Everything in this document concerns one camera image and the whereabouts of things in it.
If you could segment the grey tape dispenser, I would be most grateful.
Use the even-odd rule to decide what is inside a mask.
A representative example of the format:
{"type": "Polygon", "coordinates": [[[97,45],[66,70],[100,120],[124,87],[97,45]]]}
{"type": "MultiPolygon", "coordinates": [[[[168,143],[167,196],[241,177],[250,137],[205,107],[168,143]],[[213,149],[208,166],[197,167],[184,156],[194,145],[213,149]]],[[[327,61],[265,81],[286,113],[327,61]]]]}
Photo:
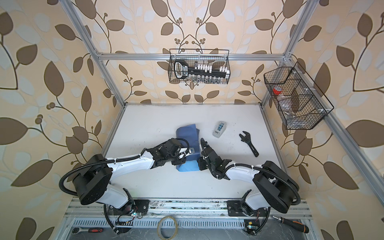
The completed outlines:
{"type": "Polygon", "coordinates": [[[224,122],[224,121],[217,122],[215,129],[213,131],[213,136],[215,138],[220,138],[223,135],[223,133],[225,132],[226,128],[227,128],[226,122],[224,122]]]}

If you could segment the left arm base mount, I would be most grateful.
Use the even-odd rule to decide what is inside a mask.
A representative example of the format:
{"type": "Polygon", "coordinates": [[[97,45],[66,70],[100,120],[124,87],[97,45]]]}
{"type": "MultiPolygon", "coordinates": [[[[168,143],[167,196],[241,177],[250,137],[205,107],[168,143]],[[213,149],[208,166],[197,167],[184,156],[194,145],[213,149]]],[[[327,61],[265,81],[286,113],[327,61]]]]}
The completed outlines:
{"type": "Polygon", "coordinates": [[[108,213],[114,216],[132,216],[133,214],[146,215],[149,210],[150,200],[129,200],[121,208],[108,207],[108,213]]]}

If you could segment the light blue wrapping paper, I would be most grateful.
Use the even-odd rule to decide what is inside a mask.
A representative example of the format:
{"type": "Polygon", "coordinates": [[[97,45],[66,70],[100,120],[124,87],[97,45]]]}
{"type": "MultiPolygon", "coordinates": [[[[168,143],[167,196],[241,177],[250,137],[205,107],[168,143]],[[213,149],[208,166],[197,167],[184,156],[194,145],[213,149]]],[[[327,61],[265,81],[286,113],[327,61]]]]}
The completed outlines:
{"type": "Polygon", "coordinates": [[[186,140],[189,144],[189,149],[192,151],[192,153],[186,157],[186,162],[177,166],[179,172],[195,172],[200,170],[198,164],[201,156],[199,133],[200,130],[197,129],[195,124],[180,127],[176,130],[177,138],[186,140]]]}

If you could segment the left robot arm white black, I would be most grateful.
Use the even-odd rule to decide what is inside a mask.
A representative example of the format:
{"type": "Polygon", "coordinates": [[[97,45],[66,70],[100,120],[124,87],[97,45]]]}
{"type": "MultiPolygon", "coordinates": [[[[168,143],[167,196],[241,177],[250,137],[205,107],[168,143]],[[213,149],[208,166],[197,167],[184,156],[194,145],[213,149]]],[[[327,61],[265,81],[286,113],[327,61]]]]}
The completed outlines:
{"type": "Polygon", "coordinates": [[[78,197],[84,206],[100,203],[120,211],[132,211],[134,200],[127,189],[114,184],[117,177],[162,167],[168,162],[181,165],[194,152],[187,140],[171,138],[156,147],[144,148],[138,155],[104,158],[97,154],[86,165],[66,173],[59,181],[59,188],[78,197]]]}

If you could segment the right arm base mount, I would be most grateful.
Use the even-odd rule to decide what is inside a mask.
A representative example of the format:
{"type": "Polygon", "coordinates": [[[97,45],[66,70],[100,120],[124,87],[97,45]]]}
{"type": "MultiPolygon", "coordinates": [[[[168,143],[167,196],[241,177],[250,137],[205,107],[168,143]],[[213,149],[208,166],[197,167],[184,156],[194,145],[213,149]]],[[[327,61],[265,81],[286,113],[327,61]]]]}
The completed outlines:
{"type": "Polygon", "coordinates": [[[265,217],[268,213],[268,208],[260,208],[253,210],[246,207],[245,203],[238,200],[227,201],[227,211],[230,217],[265,217]]]}

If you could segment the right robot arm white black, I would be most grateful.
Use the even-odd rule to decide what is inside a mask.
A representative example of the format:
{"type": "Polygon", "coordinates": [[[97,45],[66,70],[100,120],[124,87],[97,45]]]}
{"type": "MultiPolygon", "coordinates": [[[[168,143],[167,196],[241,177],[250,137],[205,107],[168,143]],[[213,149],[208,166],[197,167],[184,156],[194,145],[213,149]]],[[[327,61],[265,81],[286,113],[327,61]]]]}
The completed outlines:
{"type": "Polygon", "coordinates": [[[244,215],[253,216],[261,208],[272,208],[286,214],[290,206],[301,203],[299,186],[274,162],[266,161],[254,166],[223,160],[203,138],[201,147],[201,171],[208,169],[217,180],[239,180],[256,186],[255,190],[246,191],[239,200],[239,208],[244,215]]]}

